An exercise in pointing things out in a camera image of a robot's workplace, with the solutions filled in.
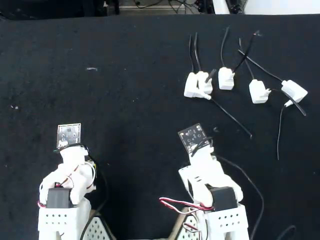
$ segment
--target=black tablecloth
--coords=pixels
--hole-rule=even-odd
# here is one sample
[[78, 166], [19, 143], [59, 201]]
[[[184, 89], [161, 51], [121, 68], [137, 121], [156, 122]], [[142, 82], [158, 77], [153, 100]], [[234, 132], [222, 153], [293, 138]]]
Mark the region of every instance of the black tablecloth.
[[[275, 239], [290, 224], [296, 239], [316, 239], [319, 21], [319, 15], [191, 15], [0, 22], [1, 238], [37, 239], [38, 187], [61, 162], [52, 149], [57, 125], [67, 123], [82, 123], [82, 142], [107, 175], [110, 199], [101, 213], [115, 236], [168, 237], [178, 216], [158, 197], [190, 201], [178, 174], [189, 159], [177, 132], [201, 123], [215, 151], [239, 164], [264, 195], [256, 239]], [[215, 80], [213, 97], [253, 132], [252, 140], [211, 102], [183, 96], [189, 35], [198, 32], [201, 65], [210, 71], [221, 66], [227, 26], [227, 66], [241, 58], [238, 38], [246, 46], [260, 30], [251, 57], [309, 92], [301, 102], [307, 117], [294, 106], [284, 111], [279, 161], [279, 114], [287, 99], [274, 93], [266, 104], [252, 104], [245, 65], [233, 91], [219, 90]], [[267, 88], [281, 87], [252, 69]], [[261, 201], [238, 170], [223, 167], [242, 187], [251, 231]], [[93, 208], [103, 199], [97, 188], [87, 196]]]

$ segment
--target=white plug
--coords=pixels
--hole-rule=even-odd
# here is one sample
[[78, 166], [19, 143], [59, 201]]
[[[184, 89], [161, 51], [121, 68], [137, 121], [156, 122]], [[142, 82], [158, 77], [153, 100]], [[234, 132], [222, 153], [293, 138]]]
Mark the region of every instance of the white plug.
[[198, 78], [193, 72], [190, 72], [185, 82], [184, 96], [187, 98], [204, 98], [211, 99], [209, 94], [204, 93], [197, 87]]
[[199, 71], [196, 74], [197, 80], [198, 80], [198, 86], [199, 90], [201, 92], [204, 92], [205, 94], [211, 94], [213, 87], [212, 87], [212, 78], [206, 82], [207, 77], [209, 77], [209, 74], [207, 72]]
[[235, 85], [234, 76], [235, 74], [230, 68], [221, 67], [218, 73], [219, 88], [221, 90], [232, 90]]
[[[308, 92], [304, 88], [302, 88], [300, 85], [298, 85], [292, 80], [282, 81], [281, 84], [281, 90], [287, 93], [290, 97], [292, 97], [293, 100], [295, 100], [297, 103], [299, 103], [308, 94]], [[293, 102], [289, 100], [284, 104], [284, 106], [287, 108], [292, 104]]]
[[254, 104], [264, 104], [268, 100], [269, 93], [271, 93], [269, 88], [266, 89], [264, 82], [257, 79], [250, 82], [249, 91]]

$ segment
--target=electronic component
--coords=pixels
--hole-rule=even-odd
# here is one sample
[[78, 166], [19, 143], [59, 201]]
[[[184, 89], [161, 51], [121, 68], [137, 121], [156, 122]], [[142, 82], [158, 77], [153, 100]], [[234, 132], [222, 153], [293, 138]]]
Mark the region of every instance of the electronic component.
[[55, 187], [48, 190], [48, 209], [69, 209], [73, 204], [70, 200], [71, 188]]
[[250, 82], [249, 91], [254, 104], [264, 104], [271, 93], [269, 88], [266, 89], [264, 82], [258, 81], [257, 79], [253, 79]]
[[[179, 131], [178, 135], [188, 154], [190, 154], [193, 151], [194, 149], [193, 146], [196, 146], [207, 139], [207, 136], [203, 131], [200, 123], [197, 123], [191, 127], [188, 127], [182, 131]], [[203, 148], [209, 144], [210, 144], [209, 141], [206, 140], [203, 144], [201, 144], [201, 147]]]
[[58, 125], [56, 148], [78, 144], [81, 140], [81, 123]]
[[232, 187], [210, 187], [209, 190], [212, 194], [215, 212], [238, 207], [235, 191]]
[[[308, 92], [304, 88], [302, 88], [300, 85], [298, 85], [292, 80], [283, 80], [281, 84], [281, 90], [287, 93], [290, 97], [292, 97], [293, 100], [295, 100], [297, 103], [299, 103], [308, 94]], [[289, 107], [292, 104], [293, 102], [289, 100], [284, 105], [286, 107]]]

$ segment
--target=wire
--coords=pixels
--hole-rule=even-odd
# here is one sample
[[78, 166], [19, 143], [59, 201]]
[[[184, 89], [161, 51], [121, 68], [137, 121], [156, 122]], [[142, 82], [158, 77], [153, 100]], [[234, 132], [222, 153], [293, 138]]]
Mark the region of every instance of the wire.
[[153, 4], [150, 4], [150, 5], [146, 5], [146, 6], [139, 6], [139, 4], [136, 2], [136, 0], [133, 0], [135, 6], [138, 8], [138, 9], [145, 9], [145, 8], [149, 8], [149, 7], [152, 7], [152, 6], [155, 6], [155, 5], [158, 5], [159, 3], [161, 3], [163, 0], [159, 0]]
[[38, 205], [39, 208], [41, 209], [45, 209], [47, 206], [42, 204], [39, 200], [36, 202], [36, 204]]
[[307, 113], [305, 110], [303, 110], [303, 108], [285, 91], [282, 90], [278, 90], [278, 89], [271, 89], [272, 91], [278, 92], [278, 93], [283, 93], [284, 95], [286, 95], [286, 97], [288, 99], [291, 100], [291, 102], [293, 102], [293, 104], [299, 109], [299, 111], [302, 113], [303, 116], [307, 116]]
[[94, 184], [94, 181], [95, 181], [95, 179], [96, 179], [96, 169], [95, 169], [95, 167], [94, 167], [90, 162], [85, 161], [84, 163], [87, 164], [87, 165], [89, 165], [89, 166], [91, 167], [92, 171], [93, 171], [92, 181], [91, 181], [91, 183], [89, 184], [89, 186], [86, 188], [86, 189], [88, 189], [88, 188], [90, 188], [90, 187], [92, 186], [92, 184]]
[[168, 3], [169, 3], [169, 5], [170, 5], [170, 7], [172, 8], [172, 10], [173, 10], [176, 14], [178, 14], [178, 10], [176, 10], [176, 9], [172, 6], [171, 1], [172, 1], [172, 0], [168, 0]]
[[213, 76], [215, 75], [217, 69], [212, 69], [211, 72], [209, 73], [208, 77], [206, 78], [206, 80], [204, 81], [205, 83], [209, 82], [210, 79], [213, 78]]
[[191, 157], [193, 157], [200, 148], [204, 147], [203, 145], [204, 145], [204, 144], [206, 143], [206, 141], [208, 141], [208, 140], [211, 140], [211, 142], [210, 142], [210, 147], [212, 147], [212, 145], [213, 145], [212, 136], [205, 137], [205, 138], [204, 138], [201, 142], [199, 142], [199, 143], [195, 146], [195, 148], [191, 151]]
[[225, 62], [224, 62], [224, 58], [223, 58], [223, 51], [224, 51], [224, 45], [225, 45], [225, 42], [226, 42], [226, 39], [227, 39], [227, 36], [229, 33], [229, 28], [230, 28], [230, 26], [228, 26], [225, 30], [224, 37], [223, 37], [223, 40], [221, 43], [221, 49], [220, 49], [220, 58], [221, 58], [221, 63], [222, 63], [223, 67], [226, 66]]
[[[91, 159], [92, 161], [95, 162], [96, 165], [98, 164], [90, 155], [88, 155], [88, 156], [90, 157], [90, 159]], [[99, 174], [101, 175], [101, 177], [102, 177], [102, 179], [103, 179], [103, 182], [104, 182], [105, 198], [104, 198], [104, 201], [103, 201], [103, 202], [98, 206], [98, 208], [93, 212], [93, 214], [91, 215], [91, 217], [89, 217], [88, 222], [86, 223], [86, 225], [84, 226], [84, 228], [83, 228], [83, 230], [82, 230], [80, 240], [83, 240], [83, 239], [84, 239], [86, 230], [87, 230], [88, 226], [90, 225], [92, 219], [93, 219], [93, 218], [99, 213], [99, 211], [105, 206], [105, 204], [107, 203], [108, 198], [109, 198], [109, 194], [108, 194], [108, 182], [107, 182], [107, 180], [106, 180], [106, 177], [105, 177], [105, 175], [104, 175], [104, 172], [101, 171]]]
[[[187, 202], [187, 201], [174, 200], [174, 199], [168, 198], [168, 197], [160, 197], [159, 201], [160, 201], [160, 203], [162, 203], [166, 207], [168, 207], [168, 208], [170, 208], [172, 210], [175, 210], [177, 213], [183, 214], [183, 215], [188, 215], [188, 214], [194, 213], [194, 212], [196, 212], [198, 210], [211, 211], [211, 210], [214, 209], [213, 207], [202, 206], [202, 204], [198, 205], [198, 204]], [[195, 208], [195, 209], [194, 210], [190, 210], [188, 212], [182, 212], [182, 211], [179, 211], [175, 206], [171, 205], [170, 203], [183, 204], [183, 205], [186, 205], [188, 207]]]
[[261, 198], [261, 211], [259, 213], [258, 218], [256, 219], [256, 222], [254, 224], [253, 230], [251, 232], [251, 236], [250, 236], [250, 240], [253, 240], [257, 231], [257, 228], [259, 226], [259, 223], [261, 221], [262, 215], [264, 214], [264, 210], [265, 210], [265, 199], [264, 196], [261, 194], [260, 190], [257, 188], [257, 186], [254, 184], [254, 182], [250, 179], [250, 177], [246, 174], [246, 172], [239, 167], [237, 164], [233, 163], [232, 161], [227, 160], [226, 158], [219, 156], [217, 154], [214, 154], [217, 158], [223, 160], [224, 162], [226, 162], [227, 164], [235, 167], [236, 169], [240, 170], [243, 175], [246, 177], [246, 179], [251, 183], [251, 185], [253, 186], [253, 188], [255, 189], [255, 191], [258, 193], [259, 197]]
[[276, 159], [279, 161], [279, 142], [280, 142], [280, 133], [281, 133], [281, 124], [282, 124], [282, 115], [286, 106], [283, 106], [280, 112], [280, 120], [279, 120], [279, 132], [278, 139], [276, 140]]
[[280, 235], [277, 237], [276, 240], [281, 240], [289, 231], [293, 230], [293, 236], [295, 236], [296, 231], [297, 231], [297, 227], [295, 225], [290, 225], [288, 226], [285, 230], [282, 231], [282, 233], [280, 233]]
[[192, 60], [192, 36], [191, 35], [189, 37], [189, 59], [191, 62], [191, 71], [192, 73], [195, 73], [195, 64], [194, 64], [194, 61]]
[[[239, 48], [240, 48], [241, 51], [243, 51], [242, 44], [241, 44], [241, 38], [239, 38]], [[244, 62], [245, 62], [245, 65], [247, 66], [247, 68], [248, 68], [248, 70], [250, 72], [251, 78], [252, 79], [256, 79], [255, 76], [254, 76], [254, 73], [252, 72], [251, 67], [250, 67], [250, 65], [249, 65], [249, 63], [247, 61], [247, 58], [244, 60]]]
[[194, 37], [194, 55], [196, 59], [196, 63], [198, 64], [198, 71], [201, 71], [201, 65], [198, 57], [198, 33], [195, 33]]
[[237, 71], [237, 69], [241, 66], [241, 64], [244, 62], [244, 60], [246, 60], [248, 54], [250, 53], [250, 50], [252, 48], [254, 39], [256, 36], [258, 36], [259, 31], [256, 31], [254, 34], [252, 34], [250, 41], [249, 41], [249, 46], [246, 48], [244, 56], [242, 57], [241, 61], [238, 63], [238, 65], [234, 68], [233, 73], [235, 73]]
[[[238, 52], [242, 55], [245, 55], [241, 50], [238, 49]], [[258, 63], [256, 63], [252, 58], [246, 56], [246, 59], [248, 59], [251, 63], [253, 63], [254, 65], [256, 65], [258, 68], [260, 68], [262, 71], [264, 71], [266, 74], [268, 74], [269, 76], [279, 80], [279, 81], [283, 81], [280, 77], [272, 74], [271, 72], [267, 71], [265, 68], [263, 68], [262, 66], [260, 66]]]
[[234, 116], [232, 116], [227, 110], [225, 110], [219, 103], [217, 103], [217, 101], [215, 101], [213, 98], [211, 98], [211, 101], [217, 105], [226, 115], [229, 116], [229, 118], [231, 118], [234, 122], [236, 122], [250, 137], [250, 139], [252, 139], [253, 135], [252, 133], [241, 123], [239, 122]]

